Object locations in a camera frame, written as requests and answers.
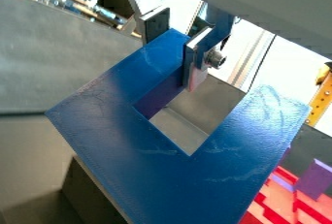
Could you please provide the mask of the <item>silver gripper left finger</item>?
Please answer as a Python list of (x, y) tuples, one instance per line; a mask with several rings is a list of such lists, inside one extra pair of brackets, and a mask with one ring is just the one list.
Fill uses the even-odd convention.
[(128, 0), (143, 44), (151, 42), (170, 28), (170, 8), (162, 0)]

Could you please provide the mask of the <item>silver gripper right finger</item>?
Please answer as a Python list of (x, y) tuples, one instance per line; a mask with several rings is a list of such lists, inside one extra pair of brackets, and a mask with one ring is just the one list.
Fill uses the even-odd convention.
[(229, 40), (234, 16), (207, 6), (195, 17), (183, 49), (183, 86), (192, 91), (206, 80), (207, 69), (219, 69), (226, 61), (222, 48)]

